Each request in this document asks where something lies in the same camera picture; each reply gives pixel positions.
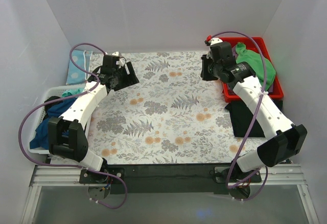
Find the black t-shirt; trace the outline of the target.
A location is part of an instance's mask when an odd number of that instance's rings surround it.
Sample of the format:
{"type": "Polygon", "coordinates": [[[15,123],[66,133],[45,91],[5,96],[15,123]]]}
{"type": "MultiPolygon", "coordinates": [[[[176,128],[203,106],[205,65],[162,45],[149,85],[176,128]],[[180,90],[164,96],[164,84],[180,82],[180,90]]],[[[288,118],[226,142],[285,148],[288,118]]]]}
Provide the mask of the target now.
{"type": "MultiPolygon", "coordinates": [[[[253,114],[243,101],[232,101],[225,106],[225,109],[229,111],[231,124],[233,128],[233,134],[235,137],[245,137],[246,131],[250,125],[253,114]]],[[[264,132],[257,121],[255,121],[249,138],[264,138],[264,132]]]]}

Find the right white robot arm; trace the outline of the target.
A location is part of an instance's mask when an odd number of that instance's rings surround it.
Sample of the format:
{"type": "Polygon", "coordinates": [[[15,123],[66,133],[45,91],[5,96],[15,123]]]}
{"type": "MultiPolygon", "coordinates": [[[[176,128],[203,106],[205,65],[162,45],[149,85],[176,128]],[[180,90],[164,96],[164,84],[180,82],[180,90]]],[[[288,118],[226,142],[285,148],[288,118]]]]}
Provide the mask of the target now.
{"type": "Polygon", "coordinates": [[[297,155],[307,136],[307,129],[295,125],[264,92],[252,67],[237,63],[229,42],[219,38],[206,40],[209,52],[202,56],[201,77],[205,81],[220,79],[237,94],[252,112],[264,132],[267,142],[257,149],[237,156],[227,177],[242,182],[261,167],[273,167],[297,155]]]}

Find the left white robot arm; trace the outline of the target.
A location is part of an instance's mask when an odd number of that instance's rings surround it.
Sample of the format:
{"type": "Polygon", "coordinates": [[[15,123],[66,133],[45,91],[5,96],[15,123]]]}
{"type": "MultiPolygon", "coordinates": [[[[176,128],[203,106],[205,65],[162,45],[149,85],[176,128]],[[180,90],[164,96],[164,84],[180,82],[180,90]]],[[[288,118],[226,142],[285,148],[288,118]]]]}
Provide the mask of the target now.
{"type": "Polygon", "coordinates": [[[89,77],[84,92],[62,115],[48,123],[49,152],[88,168],[97,183],[108,179],[106,161],[89,148],[85,132],[90,117],[110,91],[138,84],[134,68],[118,52],[104,55],[101,66],[89,77]]]}

